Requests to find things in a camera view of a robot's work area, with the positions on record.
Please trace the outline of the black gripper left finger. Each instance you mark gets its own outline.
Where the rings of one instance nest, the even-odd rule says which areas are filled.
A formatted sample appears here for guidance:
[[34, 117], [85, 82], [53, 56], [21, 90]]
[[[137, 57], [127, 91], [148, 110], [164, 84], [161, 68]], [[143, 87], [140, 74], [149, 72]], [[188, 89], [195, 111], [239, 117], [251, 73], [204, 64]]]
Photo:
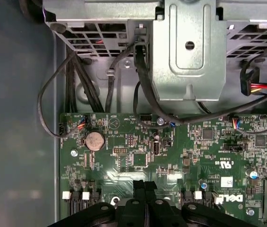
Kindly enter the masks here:
[[52, 227], [143, 227], [146, 210], [145, 183], [133, 182], [133, 198], [120, 200], [117, 207], [100, 202], [54, 224]]

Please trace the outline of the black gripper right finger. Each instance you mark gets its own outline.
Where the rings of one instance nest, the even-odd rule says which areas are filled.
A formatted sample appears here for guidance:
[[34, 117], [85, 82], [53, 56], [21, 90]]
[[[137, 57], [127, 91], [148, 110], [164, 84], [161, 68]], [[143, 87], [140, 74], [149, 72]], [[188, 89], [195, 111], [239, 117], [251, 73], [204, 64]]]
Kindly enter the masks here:
[[154, 227], [252, 227], [253, 224], [199, 203], [189, 202], [181, 209], [155, 194], [155, 182], [146, 182], [149, 218]]

